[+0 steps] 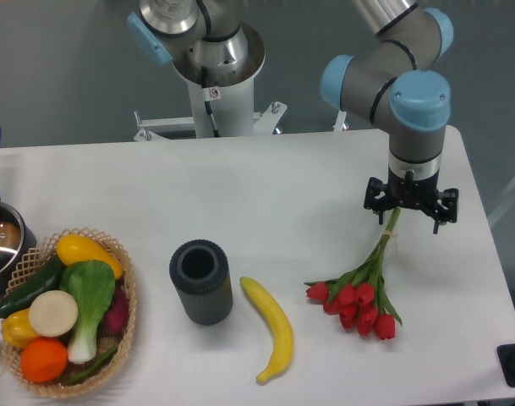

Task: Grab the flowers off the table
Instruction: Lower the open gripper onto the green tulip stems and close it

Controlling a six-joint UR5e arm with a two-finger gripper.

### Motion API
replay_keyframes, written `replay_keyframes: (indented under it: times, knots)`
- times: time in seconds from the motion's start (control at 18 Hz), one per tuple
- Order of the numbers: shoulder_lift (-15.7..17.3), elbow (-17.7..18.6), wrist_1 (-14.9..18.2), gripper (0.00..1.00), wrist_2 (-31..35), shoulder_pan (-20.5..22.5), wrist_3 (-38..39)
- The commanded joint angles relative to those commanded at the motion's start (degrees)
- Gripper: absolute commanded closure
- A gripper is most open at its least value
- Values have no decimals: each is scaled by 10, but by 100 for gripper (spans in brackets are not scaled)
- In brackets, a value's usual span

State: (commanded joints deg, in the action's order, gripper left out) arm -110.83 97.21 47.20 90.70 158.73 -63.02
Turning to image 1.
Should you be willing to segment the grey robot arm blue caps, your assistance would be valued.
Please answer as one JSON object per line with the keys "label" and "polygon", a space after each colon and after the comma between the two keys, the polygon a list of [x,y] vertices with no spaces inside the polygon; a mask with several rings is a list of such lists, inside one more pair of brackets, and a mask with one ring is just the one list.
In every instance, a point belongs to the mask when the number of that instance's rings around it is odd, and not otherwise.
{"label": "grey robot arm blue caps", "polygon": [[[143,1],[127,19],[140,49],[155,63],[172,63],[185,80],[200,138],[271,129],[254,111],[254,79],[266,53],[241,8],[239,1]],[[365,58],[333,58],[320,89],[338,111],[389,136],[388,177],[370,179],[364,207],[377,215],[402,207],[436,225],[455,222],[458,191],[437,188],[451,90],[430,68],[452,44],[452,23],[415,1],[358,1],[356,8],[378,46]]]}

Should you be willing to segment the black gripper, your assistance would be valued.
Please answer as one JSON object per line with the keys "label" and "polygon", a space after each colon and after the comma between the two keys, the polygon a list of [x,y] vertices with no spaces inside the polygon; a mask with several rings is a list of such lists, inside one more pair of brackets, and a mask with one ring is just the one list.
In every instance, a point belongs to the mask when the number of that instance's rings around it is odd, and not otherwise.
{"label": "black gripper", "polygon": [[396,207],[423,211],[434,221],[433,234],[438,234],[440,226],[456,223],[458,214],[458,189],[437,189],[439,173],[422,180],[401,178],[388,169],[388,182],[371,177],[364,194],[364,209],[378,216],[380,225],[384,213]]}

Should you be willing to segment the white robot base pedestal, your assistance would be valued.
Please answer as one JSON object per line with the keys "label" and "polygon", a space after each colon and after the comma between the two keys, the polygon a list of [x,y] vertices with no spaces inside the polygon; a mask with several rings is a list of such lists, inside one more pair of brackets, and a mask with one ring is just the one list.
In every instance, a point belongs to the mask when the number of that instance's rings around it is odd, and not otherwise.
{"label": "white robot base pedestal", "polygon": [[223,41],[197,41],[180,58],[169,60],[167,50],[149,31],[140,43],[159,64],[170,63],[188,88],[192,115],[142,120],[134,117],[137,141],[159,140],[162,134],[194,131],[196,138],[280,134],[279,122],[288,109],[273,101],[262,112],[254,106],[255,77],[265,59],[259,33],[242,23]]}

